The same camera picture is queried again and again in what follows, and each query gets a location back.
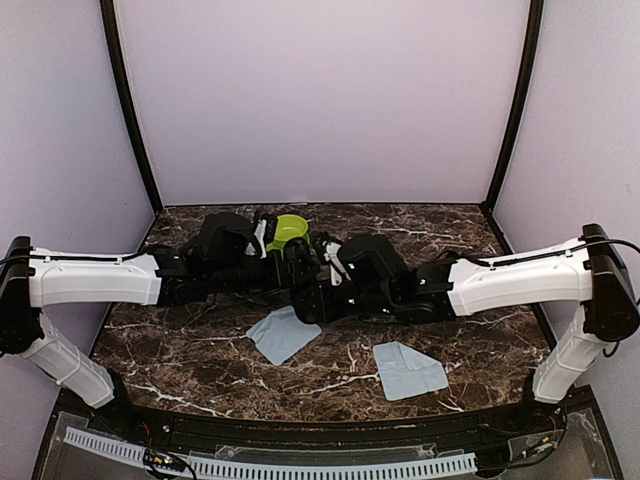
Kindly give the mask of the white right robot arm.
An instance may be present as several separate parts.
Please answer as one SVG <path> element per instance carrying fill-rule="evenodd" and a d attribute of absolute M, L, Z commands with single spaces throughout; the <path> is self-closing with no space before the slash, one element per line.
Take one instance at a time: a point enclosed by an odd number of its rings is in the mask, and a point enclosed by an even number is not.
<path fill-rule="evenodd" d="M 333 278 L 305 278 L 291 290 L 298 318 L 324 324 L 350 315 L 389 316 L 401 323 L 445 322 L 509 306 L 574 301 L 576 311 L 549 357 L 536 368 L 527 398 L 510 413 L 521 434 L 534 432 L 608 345 L 639 328 L 639 302 L 618 254 L 619 241 L 598 224 L 547 249 L 477 259 L 447 251 L 415 269 L 384 235 L 315 245 Z"/>

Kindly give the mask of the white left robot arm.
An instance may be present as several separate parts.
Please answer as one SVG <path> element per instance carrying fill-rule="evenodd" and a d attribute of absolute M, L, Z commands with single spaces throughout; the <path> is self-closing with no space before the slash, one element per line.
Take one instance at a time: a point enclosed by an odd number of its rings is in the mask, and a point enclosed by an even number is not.
<path fill-rule="evenodd" d="M 94 363 L 46 319 L 46 306 L 130 303 L 183 306 L 227 292 L 308 286 L 319 273 L 308 240 L 296 234 L 280 249 L 273 216 L 248 220 L 211 214 L 179 248 L 149 245 L 137 253 L 84 255 L 35 248 L 16 237 L 1 260 L 1 351 L 31 361 L 79 396 L 120 436 L 141 427 L 140 412 L 118 391 L 114 374 Z"/>

